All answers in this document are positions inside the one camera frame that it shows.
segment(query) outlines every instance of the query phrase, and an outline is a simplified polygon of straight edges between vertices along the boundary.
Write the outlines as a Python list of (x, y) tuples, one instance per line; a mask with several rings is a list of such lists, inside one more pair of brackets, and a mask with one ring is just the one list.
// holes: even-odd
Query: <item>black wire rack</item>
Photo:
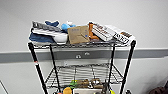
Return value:
[[(89, 42), (89, 43), (80, 43), (80, 44), (50, 44), (50, 45), (36, 45), (32, 42), (28, 43), (29, 49), (31, 51), (33, 60), (35, 62), (35, 66), (42, 84), (42, 88), (45, 94), (49, 94), (47, 89), (57, 88), (58, 92), (62, 92), (64, 87), (70, 86), (72, 80), (85, 80), (89, 81), (94, 78), (99, 78), (100, 81), (107, 84), (110, 87), (111, 84), (120, 84), (121, 89), (120, 93), (123, 93), (123, 89), (126, 83), (126, 78), (129, 70), (129, 66), (131, 63), (131, 58), (133, 55), (134, 47), (136, 41), (133, 40), (130, 45), (123, 44), (119, 41), (112, 40), (110, 42)], [(128, 59), (124, 71), (124, 75), (117, 70), (114, 66), (113, 58), (115, 47), (126, 47), (131, 46), (130, 51), (128, 53)], [(87, 65), (70, 65), (70, 66), (56, 66), (54, 52), (52, 51), (54, 48), (96, 48), (96, 47), (112, 47), (111, 49), (111, 58), (109, 63), (103, 64), (87, 64)], [(38, 63), (38, 59), (35, 53), (35, 49), (50, 49), (51, 57), (53, 61), (54, 68), (49, 73), (47, 79), (44, 81), (43, 75)]]
[[(95, 78), (99, 78), (102, 83), (109, 78), (109, 63), (103, 64), (87, 64), (87, 65), (70, 65), (70, 66), (57, 66), (57, 72), (59, 77), (59, 84), (61, 88), (69, 86), (72, 80), (85, 80), (89, 81)], [(111, 72), (110, 83), (120, 84), (123, 80), (123, 76), (113, 65)], [(58, 83), (55, 75), (54, 68), (51, 70), (46, 81), (47, 89), (58, 88)]]

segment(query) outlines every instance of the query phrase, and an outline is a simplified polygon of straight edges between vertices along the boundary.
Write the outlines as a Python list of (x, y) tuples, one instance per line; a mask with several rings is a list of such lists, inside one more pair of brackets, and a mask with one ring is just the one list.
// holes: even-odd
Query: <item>wire shelf tier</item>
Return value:
[[(70, 65), (70, 66), (57, 66), (59, 84), (61, 88), (69, 86), (71, 81), (85, 80), (88, 81), (99, 78), (102, 83), (109, 79), (109, 63), (104, 64), (87, 64), (87, 65)], [(111, 72), (111, 84), (120, 84), (123, 80), (123, 76), (113, 65)], [(56, 74), (54, 68), (51, 70), (46, 81), (47, 89), (58, 88)]]
[(50, 46), (53, 48), (96, 48), (96, 47), (126, 47), (129, 46), (128, 44), (121, 43), (116, 40), (111, 40), (108, 42), (99, 41), (99, 42), (86, 42), (86, 43), (79, 43), (79, 44), (56, 44), (52, 43), (50, 45), (36, 45), (34, 44), (34, 49), (49, 49)]

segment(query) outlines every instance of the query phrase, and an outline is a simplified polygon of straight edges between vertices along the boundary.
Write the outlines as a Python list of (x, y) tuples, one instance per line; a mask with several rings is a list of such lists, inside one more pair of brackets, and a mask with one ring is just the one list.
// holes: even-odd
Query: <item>fabric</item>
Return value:
[(50, 42), (50, 43), (55, 43), (53, 38), (51, 36), (47, 35), (40, 35), (40, 34), (34, 34), (31, 32), (29, 39), (31, 41), (36, 41), (36, 42)]

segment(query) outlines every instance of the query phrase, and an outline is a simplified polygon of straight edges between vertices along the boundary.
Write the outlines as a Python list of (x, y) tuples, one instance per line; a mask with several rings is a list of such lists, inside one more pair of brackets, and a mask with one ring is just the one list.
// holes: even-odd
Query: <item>clutter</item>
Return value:
[(70, 27), (76, 27), (76, 25), (73, 25), (72, 22), (69, 22), (69, 21), (61, 25), (61, 29), (64, 30), (66, 33), (68, 28)]
[(64, 90), (63, 90), (63, 94), (72, 94), (72, 90), (70, 87), (66, 87)]
[(45, 24), (32, 22), (33, 28), (29, 39), (36, 42), (57, 43), (59, 45), (85, 43), (85, 42), (110, 42), (114, 38), (124, 44), (130, 44), (135, 37), (124, 30), (112, 25), (99, 25), (89, 22), (88, 25), (76, 26), (67, 21), (61, 25), (58, 21), (45, 21)]
[(43, 30), (48, 30), (48, 31), (61, 32), (61, 29), (58, 28), (58, 27), (54, 27), (54, 26), (50, 26), (50, 25), (45, 25), (45, 24), (38, 23), (38, 22), (33, 22), (33, 28), (43, 29)]
[(101, 83), (99, 78), (92, 79), (91, 84), (95, 89), (103, 89), (103, 84)]
[(71, 83), (69, 84), (69, 86), (71, 89), (74, 89), (77, 87), (77, 84), (78, 84), (77, 80), (72, 80)]
[(51, 23), (51, 22), (49, 22), (49, 21), (45, 21), (45, 23), (46, 23), (47, 25), (54, 26), (54, 27), (58, 26), (58, 24), (59, 24), (58, 21), (55, 21), (55, 22), (53, 22), (53, 23)]
[(94, 94), (95, 92), (101, 92), (101, 89), (88, 89), (88, 88), (73, 89), (73, 94)]
[(135, 37), (129, 33), (127, 33), (124, 30), (121, 30), (115, 26), (112, 25), (105, 25), (106, 28), (109, 30), (111, 29), (111, 32), (108, 32), (110, 34), (114, 34), (113, 37), (119, 40), (122, 43), (130, 44), (133, 40), (135, 40)]
[(54, 41), (57, 44), (66, 44), (68, 40), (68, 34), (60, 33), (53, 36)]
[(92, 28), (93, 28), (93, 23), (89, 22), (89, 38), (99, 40), (97, 36), (93, 35)]
[(89, 42), (88, 26), (77, 26), (68, 28), (70, 44)]
[(98, 24), (93, 24), (92, 32), (104, 41), (109, 41), (113, 38), (113, 36), (108, 33), (103, 26)]
[(55, 41), (53, 40), (53, 38), (51, 36), (36, 34), (36, 33), (33, 33), (33, 32), (31, 32), (29, 39), (31, 41), (36, 41), (36, 42), (55, 43)]

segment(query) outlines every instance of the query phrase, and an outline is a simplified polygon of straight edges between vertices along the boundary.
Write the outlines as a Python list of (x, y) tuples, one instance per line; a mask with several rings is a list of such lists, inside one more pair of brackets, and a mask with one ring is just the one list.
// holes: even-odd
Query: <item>blue fabric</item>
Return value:
[(50, 42), (50, 43), (55, 43), (55, 41), (53, 40), (53, 38), (51, 36), (47, 36), (47, 35), (40, 35), (40, 34), (35, 34), (32, 33), (30, 34), (29, 39), (31, 41), (36, 41), (36, 42)]
[(51, 22), (49, 22), (49, 21), (45, 21), (45, 23), (46, 23), (47, 25), (54, 26), (54, 27), (58, 26), (58, 24), (59, 24), (58, 21), (53, 22), (53, 23), (51, 23)]

